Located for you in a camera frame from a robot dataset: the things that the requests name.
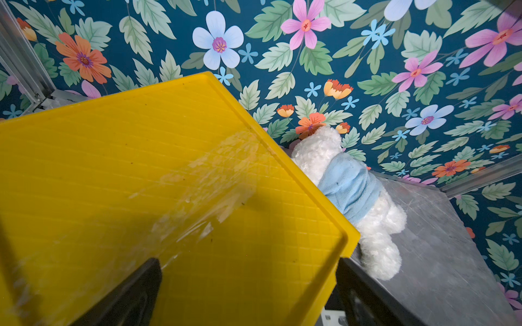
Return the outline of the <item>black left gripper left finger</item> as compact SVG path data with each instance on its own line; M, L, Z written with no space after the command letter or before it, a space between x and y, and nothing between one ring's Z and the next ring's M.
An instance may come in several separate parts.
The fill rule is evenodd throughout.
M71 325L149 326L162 279L159 259L148 259Z

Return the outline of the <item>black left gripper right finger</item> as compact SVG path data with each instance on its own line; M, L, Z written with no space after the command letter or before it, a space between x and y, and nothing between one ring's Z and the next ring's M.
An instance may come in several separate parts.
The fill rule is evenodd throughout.
M353 260L339 260L336 280L349 325L424 324Z

